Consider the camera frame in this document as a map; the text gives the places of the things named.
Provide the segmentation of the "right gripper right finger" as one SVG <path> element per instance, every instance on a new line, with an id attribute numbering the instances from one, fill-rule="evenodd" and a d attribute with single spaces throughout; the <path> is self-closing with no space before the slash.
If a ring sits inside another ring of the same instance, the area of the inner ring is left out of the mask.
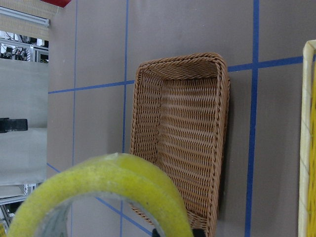
<path id="1" fill-rule="evenodd" d="M 206 237 L 203 229 L 192 229 L 194 237 Z"/>

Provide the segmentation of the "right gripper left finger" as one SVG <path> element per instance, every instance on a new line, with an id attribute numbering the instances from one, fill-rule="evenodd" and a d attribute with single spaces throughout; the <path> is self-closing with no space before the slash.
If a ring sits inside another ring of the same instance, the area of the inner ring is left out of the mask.
<path id="1" fill-rule="evenodd" d="M 152 230 L 151 237 L 165 237 L 165 233 L 164 233 L 163 230 L 154 228 L 154 229 Z"/>

